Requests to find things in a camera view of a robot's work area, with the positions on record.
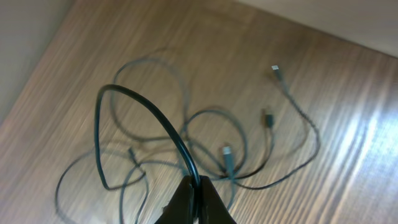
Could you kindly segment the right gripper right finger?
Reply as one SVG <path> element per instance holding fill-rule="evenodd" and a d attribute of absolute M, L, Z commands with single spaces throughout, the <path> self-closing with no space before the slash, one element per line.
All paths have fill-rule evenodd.
<path fill-rule="evenodd" d="M 199 224 L 236 224 L 218 195 L 211 180 L 200 176 L 201 186 L 198 199 Z"/>

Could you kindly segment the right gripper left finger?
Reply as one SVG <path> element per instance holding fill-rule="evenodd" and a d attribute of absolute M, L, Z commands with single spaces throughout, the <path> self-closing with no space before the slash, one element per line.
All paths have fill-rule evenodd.
<path fill-rule="evenodd" d="M 194 188 L 192 186 L 192 178 L 185 176 L 155 224 L 192 224 L 193 203 Z"/>

